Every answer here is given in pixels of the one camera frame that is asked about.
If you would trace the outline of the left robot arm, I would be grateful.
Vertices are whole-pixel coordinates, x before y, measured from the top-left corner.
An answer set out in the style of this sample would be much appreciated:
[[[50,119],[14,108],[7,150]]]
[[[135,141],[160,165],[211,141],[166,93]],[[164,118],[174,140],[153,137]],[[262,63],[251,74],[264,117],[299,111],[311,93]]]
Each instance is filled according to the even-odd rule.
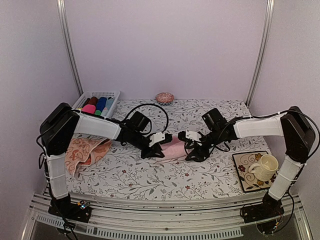
[[[122,145],[130,144],[141,151],[141,158],[163,158],[162,145],[173,137],[165,130],[145,133],[151,120],[133,108],[123,120],[110,119],[71,108],[65,102],[41,124],[36,142],[44,155],[45,178],[51,197],[48,213],[88,223],[92,208],[88,201],[72,203],[66,184],[65,156],[75,134],[103,137]]]

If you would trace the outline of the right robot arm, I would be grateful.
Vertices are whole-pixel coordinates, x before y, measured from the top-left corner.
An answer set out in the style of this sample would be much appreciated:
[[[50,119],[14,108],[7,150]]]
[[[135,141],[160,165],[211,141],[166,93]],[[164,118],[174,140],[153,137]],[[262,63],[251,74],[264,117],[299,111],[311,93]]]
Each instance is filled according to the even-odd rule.
[[[320,130],[317,124],[299,107],[264,116],[238,116],[227,120],[217,108],[202,116],[209,133],[184,131],[178,138],[184,142],[186,160],[203,162],[210,157],[213,149],[224,142],[249,137],[282,138],[284,159],[276,171],[271,187],[261,203],[241,208],[240,216],[245,223],[263,221],[284,213],[282,198],[298,180],[307,161],[320,146]]]

